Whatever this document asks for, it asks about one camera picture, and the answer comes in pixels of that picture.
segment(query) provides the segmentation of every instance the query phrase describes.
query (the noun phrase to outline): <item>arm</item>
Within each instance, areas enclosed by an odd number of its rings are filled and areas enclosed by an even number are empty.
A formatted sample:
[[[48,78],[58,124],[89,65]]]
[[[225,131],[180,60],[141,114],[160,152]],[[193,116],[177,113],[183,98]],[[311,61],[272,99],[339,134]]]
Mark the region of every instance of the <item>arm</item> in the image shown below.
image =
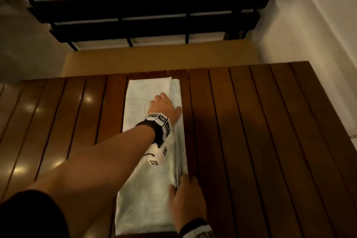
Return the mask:
[[[148,114],[161,112],[174,124],[181,115],[164,93],[150,102]],[[145,151],[154,130],[140,125],[77,154],[49,171],[28,189],[42,191],[65,216],[71,237],[81,237],[96,214],[113,202]]]

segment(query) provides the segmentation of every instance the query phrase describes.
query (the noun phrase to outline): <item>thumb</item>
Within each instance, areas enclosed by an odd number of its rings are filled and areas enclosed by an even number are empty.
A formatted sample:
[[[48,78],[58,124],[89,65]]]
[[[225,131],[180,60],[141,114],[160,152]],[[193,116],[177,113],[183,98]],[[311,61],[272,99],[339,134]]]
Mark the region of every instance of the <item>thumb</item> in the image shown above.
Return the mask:
[[[169,198],[169,203],[171,204],[173,199],[175,198],[176,195],[176,188],[172,184],[170,184],[168,188],[168,198]]]
[[[176,111],[175,111],[176,120],[180,118],[181,114],[182,114],[182,108],[176,107]]]

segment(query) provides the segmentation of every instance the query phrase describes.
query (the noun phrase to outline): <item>left hand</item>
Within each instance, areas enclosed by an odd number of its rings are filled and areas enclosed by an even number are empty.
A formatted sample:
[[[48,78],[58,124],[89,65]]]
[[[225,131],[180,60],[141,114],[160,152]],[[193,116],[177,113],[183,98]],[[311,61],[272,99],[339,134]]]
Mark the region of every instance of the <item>left hand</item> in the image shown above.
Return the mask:
[[[154,100],[150,101],[150,108],[147,114],[151,113],[162,113],[170,119],[172,125],[174,125],[182,114],[181,107],[173,106],[170,99],[165,93],[160,93],[160,95],[155,95]]]

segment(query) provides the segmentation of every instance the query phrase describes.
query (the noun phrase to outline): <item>black wristband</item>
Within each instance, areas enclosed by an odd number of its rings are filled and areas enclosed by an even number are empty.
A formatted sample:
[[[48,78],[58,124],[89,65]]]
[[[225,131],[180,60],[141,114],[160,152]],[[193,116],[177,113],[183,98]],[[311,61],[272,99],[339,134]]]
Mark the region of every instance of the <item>black wristband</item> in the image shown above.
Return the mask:
[[[158,125],[156,122],[154,122],[153,120],[147,120],[144,119],[142,122],[139,122],[136,126],[138,125],[147,125],[150,126],[152,129],[154,129],[155,132],[155,139],[154,139],[154,143],[157,144],[157,146],[160,148],[160,146],[163,144],[163,129],[160,125]]]
[[[194,229],[197,229],[198,227],[205,226],[205,225],[207,225],[207,222],[202,217],[194,219],[182,227],[182,229],[179,232],[178,238],[182,238],[184,235],[188,234],[190,231],[193,231]]]

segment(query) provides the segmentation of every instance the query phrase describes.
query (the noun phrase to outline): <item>folded white fabric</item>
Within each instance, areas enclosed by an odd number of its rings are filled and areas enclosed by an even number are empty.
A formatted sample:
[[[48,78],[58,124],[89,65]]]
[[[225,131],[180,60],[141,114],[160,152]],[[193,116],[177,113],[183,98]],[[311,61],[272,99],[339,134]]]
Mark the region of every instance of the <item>folded white fabric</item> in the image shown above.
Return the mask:
[[[180,83],[177,79],[169,77],[129,81],[123,132],[133,128],[147,115],[149,102],[161,92],[167,94],[175,107],[182,106]],[[174,125],[173,131],[174,134],[170,134],[171,140],[165,142],[167,155],[164,164],[151,165],[147,158],[143,157],[118,192],[116,235],[175,230],[168,210],[168,186],[178,186],[181,174],[187,173],[182,116]]]

